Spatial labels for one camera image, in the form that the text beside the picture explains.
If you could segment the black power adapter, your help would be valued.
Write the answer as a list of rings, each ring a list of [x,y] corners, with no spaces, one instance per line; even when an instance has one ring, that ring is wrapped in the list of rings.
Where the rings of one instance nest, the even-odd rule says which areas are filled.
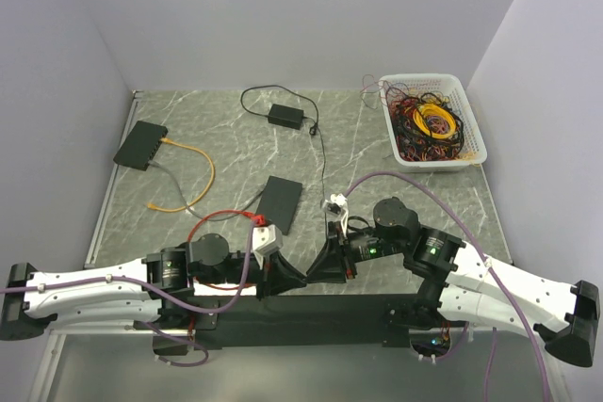
[[[304,120],[301,109],[273,104],[268,113],[268,123],[289,129],[300,130]]]

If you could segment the black box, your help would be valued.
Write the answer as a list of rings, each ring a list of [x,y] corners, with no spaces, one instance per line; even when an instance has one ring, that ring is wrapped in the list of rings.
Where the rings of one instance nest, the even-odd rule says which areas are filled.
[[[269,176],[255,213],[288,235],[302,195],[302,184]]]

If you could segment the white plastic basket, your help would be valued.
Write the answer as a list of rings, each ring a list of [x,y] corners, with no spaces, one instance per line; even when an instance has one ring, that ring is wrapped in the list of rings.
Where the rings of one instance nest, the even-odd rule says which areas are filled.
[[[392,74],[378,81],[394,158],[406,171],[458,171],[487,151],[460,80],[443,73]]]

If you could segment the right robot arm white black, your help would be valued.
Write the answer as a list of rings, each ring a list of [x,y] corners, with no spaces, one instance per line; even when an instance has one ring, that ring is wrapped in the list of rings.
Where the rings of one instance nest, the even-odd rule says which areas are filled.
[[[334,196],[326,208],[337,215],[310,266],[310,283],[345,283],[358,264],[401,255],[423,282],[411,299],[387,309],[392,324],[430,330],[464,322],[533,337],[561,362],[588,368],[595,358],[600,316],[598,288],[587,281],[548,280],[506,264],[463,239],[420,223],[397,198],[379,201],[373,224],[352,228],[347,200]]]

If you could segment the aluminium rail frame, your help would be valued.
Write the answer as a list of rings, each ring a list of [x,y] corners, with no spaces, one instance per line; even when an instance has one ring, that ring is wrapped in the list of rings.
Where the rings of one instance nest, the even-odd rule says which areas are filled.
[[[53,334],[112,335],[136,332],[133,320],[89,321],[70,325],[51,325]]]

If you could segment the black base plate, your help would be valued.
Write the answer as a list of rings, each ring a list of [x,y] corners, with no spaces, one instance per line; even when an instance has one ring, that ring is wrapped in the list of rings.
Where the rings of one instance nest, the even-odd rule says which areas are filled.
[[[193,330],[209,350],[245,346],[377,344],[408,347],[410,330],[447,324],[436,304],[413,295],[281,295],[240,297],[220,314],[193,314],[167,304],[152,323],[161,330]]]

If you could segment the black network switch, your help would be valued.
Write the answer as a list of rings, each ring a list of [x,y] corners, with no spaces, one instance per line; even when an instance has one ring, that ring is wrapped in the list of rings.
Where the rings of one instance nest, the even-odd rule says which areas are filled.
[[[137,121],[114,155],[113,162],[118,166],[145,171],[168,132],[164,125]]]

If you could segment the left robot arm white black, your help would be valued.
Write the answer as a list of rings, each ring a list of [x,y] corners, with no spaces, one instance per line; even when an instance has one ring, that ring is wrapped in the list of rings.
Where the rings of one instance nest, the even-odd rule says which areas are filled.
[[[250,251],[232,252],[223,236],[209,233],[110,267],[48,273],[29,263],[13,265],[1,292],[1,338],[26,340],[49,326],[103,321],[180,328],[223,307],[219,301],[194,306],[191,297],[199,285],[237,295],[250,286],[257,298],[303,288],[304,275],[281,254],[281,245],[277,230],[259,227]]]

